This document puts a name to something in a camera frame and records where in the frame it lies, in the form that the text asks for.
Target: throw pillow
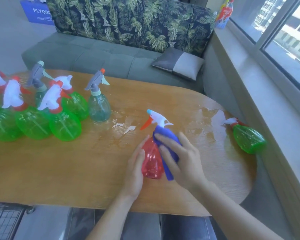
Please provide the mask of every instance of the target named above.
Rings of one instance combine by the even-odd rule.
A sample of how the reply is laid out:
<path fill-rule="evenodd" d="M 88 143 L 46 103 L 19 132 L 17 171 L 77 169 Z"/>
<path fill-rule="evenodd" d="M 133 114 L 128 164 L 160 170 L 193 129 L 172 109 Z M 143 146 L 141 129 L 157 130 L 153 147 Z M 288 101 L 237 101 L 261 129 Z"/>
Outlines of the throw pillow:
<path fill-rule="evenodd" d="M 195 81 L 203 63 L 204 59 L 198 56 L 169 47 L 151 65 Z"/>

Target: blue box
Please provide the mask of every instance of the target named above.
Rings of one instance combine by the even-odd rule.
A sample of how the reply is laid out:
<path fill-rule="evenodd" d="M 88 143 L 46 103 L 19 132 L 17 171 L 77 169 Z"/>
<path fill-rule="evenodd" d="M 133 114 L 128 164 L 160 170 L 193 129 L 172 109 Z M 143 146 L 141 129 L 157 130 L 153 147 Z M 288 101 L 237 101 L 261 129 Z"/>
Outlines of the blue box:
<path fill-rule="evenodd" d="M 29 22 L 54 25 L 48 5 L 39 1 L 21 0 L 20 4 Z"/>

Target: gray spray head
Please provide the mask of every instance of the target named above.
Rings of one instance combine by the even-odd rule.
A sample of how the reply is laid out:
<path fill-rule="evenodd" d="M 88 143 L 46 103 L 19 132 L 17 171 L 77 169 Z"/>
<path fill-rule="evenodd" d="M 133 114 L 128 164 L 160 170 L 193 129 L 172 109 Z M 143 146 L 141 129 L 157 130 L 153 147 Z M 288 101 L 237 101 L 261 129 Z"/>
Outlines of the gray spray head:
<path fill-rule="evenodd" d="M 100 88 L 98 86 L 100 83 L 110 85 L 103 75 L 104 72 L 105 70 L 102 68 L 100 71 L 97 71 L 96 74 L 94 74 L 94 76 L 90 79 L 85 90 L 91 90 L 91 95 L 98 96 L 101 94 Z"/>
<path fill-rule="evenodd" d="M 38 61 L 36 63 L 29 75 L 28 81 L 26 86 L 34 86 L 34 88 L 37 90 L 37 92 L 43 92 L 47 90 L 46 85 L 41 81 L 41 78 L 45 76 L 50 79 L 53 79 L 45 70 L 44 70 L 44 62 L 43 61 Z"/>

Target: window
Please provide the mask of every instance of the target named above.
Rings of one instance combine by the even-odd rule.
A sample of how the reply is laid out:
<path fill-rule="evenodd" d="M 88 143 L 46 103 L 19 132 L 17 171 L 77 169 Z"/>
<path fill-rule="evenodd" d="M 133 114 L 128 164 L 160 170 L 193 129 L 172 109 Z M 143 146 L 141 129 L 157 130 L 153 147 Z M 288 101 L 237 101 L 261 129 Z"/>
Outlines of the window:
<path fill-rule="evenodd" d="M 235 0 L 230 19 L 229 29 L 300 112 L 300 0 Z"/>
<path fill-rule="evenodd" d="M 294 16 L 291 16 L 288 18 L 286 25 L 288 25 L 291 28 L 296 29 L 300 25 L 300 19 Z"/>
<path fill-rule="evenodd" d="M 293 44 L 292 44 L 292 48 L 296 48 L 297 47 L 297 45 L 300 43 L 300 40 L 297 40 L 297 41 L 295 41 Z"/>

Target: person's left hand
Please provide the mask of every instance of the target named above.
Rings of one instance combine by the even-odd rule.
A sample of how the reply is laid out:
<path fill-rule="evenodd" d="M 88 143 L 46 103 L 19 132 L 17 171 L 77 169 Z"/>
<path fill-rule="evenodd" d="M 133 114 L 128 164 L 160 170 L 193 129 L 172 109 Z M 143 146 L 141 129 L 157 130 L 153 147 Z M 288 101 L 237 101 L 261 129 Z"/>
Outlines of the person's left hand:
<path fill-rule="evenodd" d="M 145 142 L 148 140 L 147 135 L 132 153 L 128 160 L 126 177 L 124 179 L 121 193 L 130 197 L 133 201 L 138 197 L 143 184 L 143 174 L 141 172 L 142 164 L 145 159 L 145 151 L 142 149 Z"/>

